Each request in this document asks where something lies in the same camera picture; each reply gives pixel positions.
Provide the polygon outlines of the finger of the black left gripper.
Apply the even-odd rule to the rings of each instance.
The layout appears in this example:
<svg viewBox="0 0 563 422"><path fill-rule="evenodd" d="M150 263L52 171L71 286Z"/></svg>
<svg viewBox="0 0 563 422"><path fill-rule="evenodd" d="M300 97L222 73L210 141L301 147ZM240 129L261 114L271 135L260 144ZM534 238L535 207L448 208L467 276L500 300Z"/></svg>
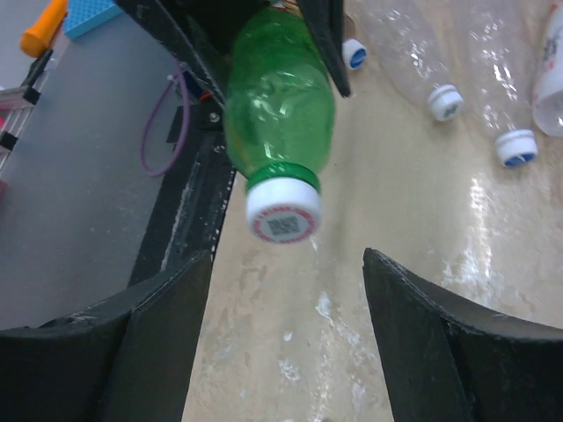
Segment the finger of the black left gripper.
<svg viewBox="0 0 563 422"><path fill-rule="evenodd" d="M116 4L178 59L219 106L225 106L229 64L179 1L117 0Z"/></svg>
<svg viewBox="0 0 563 422"><path fill-rule="evenodd" d="M342 57L344 1L299 0L298 6L336 88L342 97L349 97L351 87Z"/></svg>

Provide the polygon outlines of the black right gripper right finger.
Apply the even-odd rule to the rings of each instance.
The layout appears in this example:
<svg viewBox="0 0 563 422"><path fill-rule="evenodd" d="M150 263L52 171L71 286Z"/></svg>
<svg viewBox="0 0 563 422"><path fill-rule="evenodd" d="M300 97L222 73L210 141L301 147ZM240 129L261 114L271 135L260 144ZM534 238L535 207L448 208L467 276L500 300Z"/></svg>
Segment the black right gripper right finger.
<svg viewBox="0 0 563 422"><path fill-rule="evenodd" d="M397 421L560 421L562 331L483 307L363 254L363 278Z"/></svg>

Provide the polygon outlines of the blue white Pocari cap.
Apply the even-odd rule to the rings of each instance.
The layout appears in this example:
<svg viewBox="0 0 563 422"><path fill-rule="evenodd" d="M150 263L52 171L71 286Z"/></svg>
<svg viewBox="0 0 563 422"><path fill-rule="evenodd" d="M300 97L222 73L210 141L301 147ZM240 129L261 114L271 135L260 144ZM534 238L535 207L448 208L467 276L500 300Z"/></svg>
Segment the blue white Pocari cap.
<svg viewBox="0 0 563 422"><path fill-rule="evenodd" d="M358 70L366 60L367 49L358 39L351 38L342 44L342 57L349 69Z"/></svg>

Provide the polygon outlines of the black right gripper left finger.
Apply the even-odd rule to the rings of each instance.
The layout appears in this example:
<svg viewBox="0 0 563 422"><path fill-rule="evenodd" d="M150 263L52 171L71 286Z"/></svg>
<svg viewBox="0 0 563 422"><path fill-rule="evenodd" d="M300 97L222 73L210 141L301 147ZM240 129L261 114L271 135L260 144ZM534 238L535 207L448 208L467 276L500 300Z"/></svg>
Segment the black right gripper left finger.
<svg viewBox="0 0 563 422"><path fill-rule="evenodd" d="M2 420L181 420L211 271L202 251L73 314L2 331Z"/></svg>

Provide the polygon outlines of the green plastic bottle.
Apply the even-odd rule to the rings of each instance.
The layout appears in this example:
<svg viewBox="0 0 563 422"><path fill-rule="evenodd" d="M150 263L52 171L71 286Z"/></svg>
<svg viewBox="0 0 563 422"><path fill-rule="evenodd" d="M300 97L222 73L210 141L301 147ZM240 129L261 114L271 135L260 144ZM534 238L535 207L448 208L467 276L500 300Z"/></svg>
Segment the green plastic bottle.
<svg viewBox="0 0 563 422"><path fill-rule="evenodd" d="M269 6L238 35L223 113L227 152L246 179L246 222L259 239L301 242L321 225L319 175L335 100L304 21Z"/></svg>

